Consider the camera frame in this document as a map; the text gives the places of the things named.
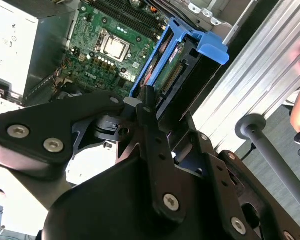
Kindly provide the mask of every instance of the green circuit board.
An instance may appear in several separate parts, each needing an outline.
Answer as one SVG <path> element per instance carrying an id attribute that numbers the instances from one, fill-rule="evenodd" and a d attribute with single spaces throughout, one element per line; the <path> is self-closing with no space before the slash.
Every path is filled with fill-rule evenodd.
<path id="1" fill-rule="evenodd" d="M 168 62 L 164 66 L 161 74 L 158 76 L 154 84 L 154 90 L 157 95 L 163 93 L 165 94 L 171 85 L 174 83 L 175 79 L 178 77 L 183 69 L 183 64 L 179 62 L 184 50 L 184 43 L 180 42 L 171 54 Z"/>
<path id="2" fill-rule="evenodd" d="M 127 97 L 154 47 L 154 40 L 83 2 L 62 77 L 88 91 Z"/>

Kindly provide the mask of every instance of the silver screw head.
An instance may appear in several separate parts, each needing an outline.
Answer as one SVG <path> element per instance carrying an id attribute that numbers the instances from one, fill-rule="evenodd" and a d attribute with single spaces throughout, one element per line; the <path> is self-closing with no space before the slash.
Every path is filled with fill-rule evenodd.
<path id="1" fill-rule="evenodd" d="M 243 222 L 241 222 L 240 219 L 235 218 L 235 217 L 231 218 L 231 224 L 238 233 L 240 233 L 241 235 L 246 234 L 245 226 L 244 226 Z"/>
<path id="2" fill-rule="evenodd" d="M 11 136 L 13 138 L 22 139 L 22 138 L 25 138 L 27 135 L 29 135 L 30 131 L 25 126 L 12 125 L 7 129 L 7 133 L 9 136 Z"/>
<path id="3" fill-rule="evenodd" d="M 287 240 L 294 240 L 292 235 L 290 233 L 288 233 L 287 231 L 284 231 L 283 234 Z"/>
<path id="4" fill-rule="evenodd" d="M 150 112 L 151 112 L 151 109 L 149 109 L 149 108 L 148 108 L 148 107 L 146 107 L 146 106 L 145 106 L 145 107 L 143 107 L 143 110 L 144 110 L 144 111 L 146 111 L 146 112 L 148 112 L 148 113 L 150 113 Z"/>
<path id="5" fill-rule="evenodd" d="M 115 104 L 118 104 L 118 103 L 119 103 L 119 101 L 118 101 L 115 97 L 110 98 L 110 100 L 111 100 L 112 102 L 114 102 Z"/>
<path id="6" fill-rule="evenodd" d="M 50 153 L 59 153 L 63 150 L 63 143 L 57 138 L 48 138 L 44 141 L 43 147 Z"/>
<path id="7" fill-rule="evenodd" d="M 207 137 L 206 135 L 204 135 L 204 134 L 201 134 L 201 138 L 202 138 L 203 140 L 205 140 L 205 141 L 208 141 L 208 137 Z"/>
<path id="8" fill-rule="evenodd" d="M 164 205 L 171 211 L 174 211 L 174 212 L 178 211 L 178 209 L 179 209 L 178 199 L 176 199 L 176 197 L 173 196 L 172 194 L 168 193 L 168 194 L 164 195 L 163 202 L 164 202 Z"/>
<path id="9" fill-rule="evenodd" d="M 231 153 L 228 153 L 229 158 L 231 158 L 232 160 L 235 160 L 235 156 Z"/>

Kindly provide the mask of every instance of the motherboard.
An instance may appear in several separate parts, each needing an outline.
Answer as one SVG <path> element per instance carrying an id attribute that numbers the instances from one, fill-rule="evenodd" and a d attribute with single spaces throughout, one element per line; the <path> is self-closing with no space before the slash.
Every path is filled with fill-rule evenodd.
<path id="1" fill-rule="evenodd" d="M 82 2 L 78 11 L 61 78 L 86 92 L 127 97 L 164 31 L 165 17 L 125 0 Z"/>

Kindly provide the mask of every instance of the white label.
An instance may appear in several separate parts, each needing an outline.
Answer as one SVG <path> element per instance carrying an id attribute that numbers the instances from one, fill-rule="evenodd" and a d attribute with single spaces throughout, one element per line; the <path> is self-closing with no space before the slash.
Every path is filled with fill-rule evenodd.
<path id="1" fill-rule="evenodd" d="M 171 62 L 173 61 L 173 59 L 174 59 L 175 55 L 178 53 L 178 51 L 179 51 L 178 48 L 176 48 L 176 49 L 174 50 L 174 52 L 172 53 L 172 55 L 171 55 L 171 57 L 170 57 L 170 59 L 169 59 L 169 63 L 171 63 Z"/>
<path id="2" fill-rule="evenodd" d="M 5 7 L 0 6 L 0 79 L 10 83 L 13 92 L 23 95 L 37 19 L 2 1 L 0 4 Z"/>
<path id="3" fill-rule="evenodd" d="M 134 67 L 135 69 L 138 69 L 139 68 L 139 64 L 135 61 L 134 63 L 133 63 L 133 65 L 132 65 L 132 67 Z"/>

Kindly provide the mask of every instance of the cpu socket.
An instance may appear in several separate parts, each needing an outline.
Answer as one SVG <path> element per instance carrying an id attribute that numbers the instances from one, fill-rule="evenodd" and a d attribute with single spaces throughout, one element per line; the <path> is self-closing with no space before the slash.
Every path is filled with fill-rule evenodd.
<path id="1" fill-rule="evenodd" d="M 128 42 L 107 33 L 103 38 L 100 53 L 121 63 L 124 60 L 129 47 L 130 44 Z"/>

